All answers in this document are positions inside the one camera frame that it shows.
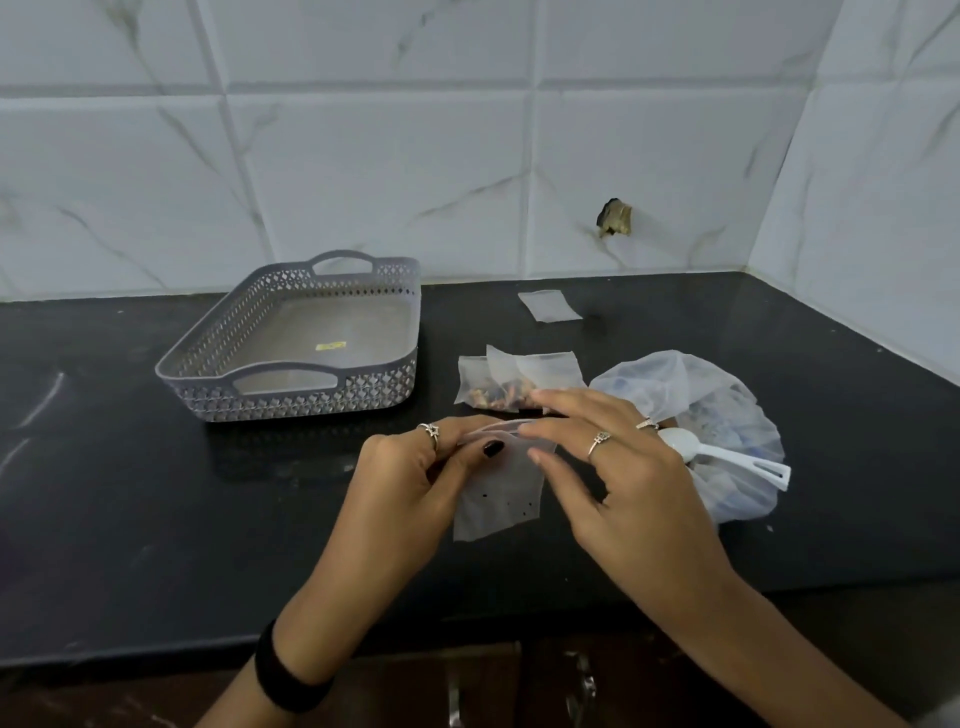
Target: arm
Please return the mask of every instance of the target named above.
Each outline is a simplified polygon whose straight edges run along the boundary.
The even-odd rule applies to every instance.
[[[483,415],[441,420],[436,451],[423,429],[364,444],[320,561],[276,619],[276,656],[301,682],[333,677],[436,552],[469,474],[503,449],[493,438],[456,445],[494,422]],[[439,460],[446,463],[431,483],[427,471]],[[260,689],[250,660],[197,726],[282,728],[295,718]]]
[[[557,455],[530,449],[577,542],[704,671],[775,726],[904,726],[733,571],[680,456],[624,400],[540,391],[568,419],[520,432],[563,446],[607,485],[594,500]],[[613,437],[588,458],[598,430]]]

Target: black wristband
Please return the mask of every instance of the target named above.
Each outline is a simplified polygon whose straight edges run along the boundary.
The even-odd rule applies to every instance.
[[[256,653],[253,655],[256,681],[279,709],[287,713],[312,711],[330,692],[333,678],[321,685],[307,685],[284,667],[274,650],[274,624],[276,619],[267,625],[256,644]]]

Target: cabinet handle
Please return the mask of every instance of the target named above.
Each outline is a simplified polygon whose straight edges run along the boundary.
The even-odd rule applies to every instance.
[[[464,728],[464,722],[460,719],[460,689],[455,686],[449,686],[446,690],[446,705],[450,711],[450,728]]]
[[[580,672],[580,698],[576,695],[566,697],[566,713],[573,721],[573,728],[583,728],[586,725],[587,715],[597,696],[597,684],[590,672],[590,660],[581,652],[566,652],[568,657],[577,658],[577,671]]]

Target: perforated basket wall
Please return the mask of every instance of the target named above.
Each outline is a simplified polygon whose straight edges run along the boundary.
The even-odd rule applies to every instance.
[[[420,265],[413,258],[374,258],[371,273],[318,276],[316,262],[277,263],[251,274],[217,303],[156,365],[156,373],[208,422],[262,420],[380,409],[413,392],[417,349],[370,367],[340,370],[335,389],[244,396],[225,374],[228,362],[283,301],[304,297],[401,295],[420,299]],[[277,369],[286,368],[278,363]]]

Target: cabinet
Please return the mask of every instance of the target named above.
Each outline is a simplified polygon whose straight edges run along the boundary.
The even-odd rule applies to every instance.
[[[0,698],[0,725],[188,728],[232,675],[22,689]],[[626,728],[727,718],[738,726],[762,725],[650,628],[357,658],[298,726]]]

